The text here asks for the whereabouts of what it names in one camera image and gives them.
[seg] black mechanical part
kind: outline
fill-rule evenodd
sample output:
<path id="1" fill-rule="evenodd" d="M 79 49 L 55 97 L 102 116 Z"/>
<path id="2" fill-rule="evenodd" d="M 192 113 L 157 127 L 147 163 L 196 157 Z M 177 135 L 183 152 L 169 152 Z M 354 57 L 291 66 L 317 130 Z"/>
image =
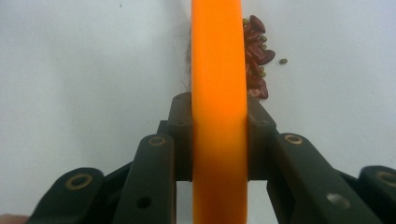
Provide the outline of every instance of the black mechanical part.
<path id="1" fill-rule="evenodd" d="M 274 144 L 277 135 L 276 123 L 254 97 L 247 98 L 247 178 L 266 180 L 264 166 L 266 152 Z"/>
<path id="2" fill-rule="evenodd" d="M 306 138 L 279 134 L 257 100 L 247 110 L 248 180 L 268 180 L 279 223 L 396 223 L 395 170 L 366 167 L 359 179 L 336 171 Z M 90 168 L 63 175 L 28 223 L 176 223 L 176 181 L 192 180 L 191 139 L 187 92 L 133 162 L 106 177 Z"/>
<path id="3" fill-rule="evenodd" d="M 140 141 L 112 223 L 176 223 L 172 137 L 154 134 Z"/>
<path id="4" fill-rule="evenodd" d="M 280 134 L 265 164 L 279 223 L 382 223 L 306 138 Z"/>
<path id="5" fill-rule="evenodd" d="M 78 168 L 62 175 L 47 191 L 28 224 L 98 223 L 106 198 L 102 172 Z"/>
<path id="6" fill-rule="evenodd" d="M 384 166 L 363 168 L 357 192 L 384 223 L 396 223 L 396 170 Z"/>
<path id="7" fill-rule="evenodd" d="M 192 181 L 192 115 L 191 93 L 174 97 L 169 111 L 167 133 L 175 140 L 176 180 Z"/>

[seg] orange object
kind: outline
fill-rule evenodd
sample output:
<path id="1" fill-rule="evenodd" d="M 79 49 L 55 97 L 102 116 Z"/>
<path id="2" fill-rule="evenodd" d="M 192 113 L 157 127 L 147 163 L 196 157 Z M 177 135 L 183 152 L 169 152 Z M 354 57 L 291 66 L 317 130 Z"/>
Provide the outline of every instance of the orange object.
<path id="1" fill-rule="evenodd" d="M 193 222 L 243 224 L 248 110 L 241 2 L 191 6 Z"/>

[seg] rivet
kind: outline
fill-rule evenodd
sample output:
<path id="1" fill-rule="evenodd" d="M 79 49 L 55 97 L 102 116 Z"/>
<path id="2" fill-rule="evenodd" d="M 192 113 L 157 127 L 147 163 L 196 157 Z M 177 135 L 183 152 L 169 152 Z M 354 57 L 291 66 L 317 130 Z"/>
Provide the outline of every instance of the rivet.
<path id="1" fill-rule="evenodd" d="M 87 187 L 93 180 L 90 174 L 73 175 L 66 181 L 66 188 L 70 190 L 83 189 Z"/>
<path id="2" fill-rule="evenodd" d="M 303 143 L 303 139 L 294 134 L 288 134 L 284 137 L 285 141 L 294 145 L 300 145 Z"/>
<path id="3" fill-rule="evenodd" d="M 348 209 L 350 208 L 350 201 L 338 193 L 328 193 L 326 195 L 327 200 L 337 208 Z"/>
<path id="4" fill-rule="evenodd" d="M 163 145 L 165 143 L 165 139 L 162 137 L 159 137 L 159 136 L 155 136 L 155 137 L 150 138 L 148 140 L 148 143 L 152 146 L 157 147 L 157 146 Z"/>
<path id="5" fill-rule="evenodd" d="M 396 188 L 396 174 L 379 171 L 376 173 L 376 177 L 387 185 Z"/>

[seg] pile of beans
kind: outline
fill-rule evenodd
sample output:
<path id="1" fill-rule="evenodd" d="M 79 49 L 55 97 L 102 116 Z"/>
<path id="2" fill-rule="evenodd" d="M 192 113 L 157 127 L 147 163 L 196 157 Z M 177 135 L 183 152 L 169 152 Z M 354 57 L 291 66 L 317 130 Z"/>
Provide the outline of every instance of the pile of beans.
<path id="1" fill-rule="evenodd" d="M 247 93 L 260 99 L 268 98 L 268 90 L 265 80 L 266 74 L 263 65 L 275 58 L 275 52 L 267 49 L 265 42 L 265 26 L 254 15 L 249 20 L 243 19 Z"/>

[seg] white background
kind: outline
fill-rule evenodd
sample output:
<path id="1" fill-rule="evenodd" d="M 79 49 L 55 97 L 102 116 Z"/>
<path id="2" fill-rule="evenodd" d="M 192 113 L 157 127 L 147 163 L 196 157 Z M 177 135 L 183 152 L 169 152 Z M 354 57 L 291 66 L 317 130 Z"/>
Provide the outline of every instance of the white background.
<path id="1" fill-rule="evenodd" d="M 70 170 L 134 158 L 186 90 L 190 14 L 182 0 L 0 1 L 0 214 L 31 214 Z M 243 14 L 289 59 L 266 66 L 279 131 L 354 176 L 396 168 L 394 1 L 246 0 Z M 177 197 L 191 223 L 191 184 Z M 249 183 L 248 206 L 248 223 L 276 223 L 264 182 Z"/>

